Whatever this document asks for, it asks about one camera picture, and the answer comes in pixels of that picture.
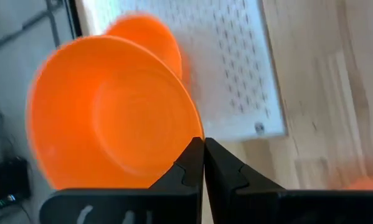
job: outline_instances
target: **white perforated panel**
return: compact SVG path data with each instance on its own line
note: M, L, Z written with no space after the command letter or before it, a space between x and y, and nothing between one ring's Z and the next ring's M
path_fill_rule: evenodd
M93 33L143 11L166 23L191 64L191 92L207 137L285 134L275 74L256 0L84 0Z

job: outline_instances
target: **cable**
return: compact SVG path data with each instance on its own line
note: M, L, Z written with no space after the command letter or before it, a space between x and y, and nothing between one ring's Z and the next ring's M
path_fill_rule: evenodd
M24 209L23 205L20 203L19 206L22 208L23 212L27 215L27 218L29 219L29 223L33 224L29 213Z

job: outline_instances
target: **orange plastic bowl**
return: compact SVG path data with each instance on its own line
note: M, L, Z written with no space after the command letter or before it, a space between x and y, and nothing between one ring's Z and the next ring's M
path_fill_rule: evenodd
M48 59L29 93L27 134L56 189L149 187L203 138L170 69L109 36L78 39Z
M106 35L131 40L160 58L182 79L182 60L175 37L167 26L148 14L127 15L119 18Z

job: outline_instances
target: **wooden floor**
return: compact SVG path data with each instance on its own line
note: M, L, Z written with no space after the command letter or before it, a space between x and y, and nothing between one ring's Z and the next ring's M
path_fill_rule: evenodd
M288 189L373 176L373 0L263 6L288 137L224 145Z

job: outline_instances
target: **gray wall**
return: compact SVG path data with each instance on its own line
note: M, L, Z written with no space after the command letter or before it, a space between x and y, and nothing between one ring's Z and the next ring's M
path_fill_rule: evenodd
M0 39L21 29L21 25L38 12L46 9L44 0L0 0ZM72 39L64 8L55 12L55 21L61 43ZM41 63L55 50L50 22L45 18L31 29L0 47L0 110L5 128L14 136L15 151L26 158L32 167L32 199L24 207L38 223L41 203L53 191L28 147L25 132L25 105L28 87ZM24 212L12 209L10 215L0 217L0 223L28 223Z

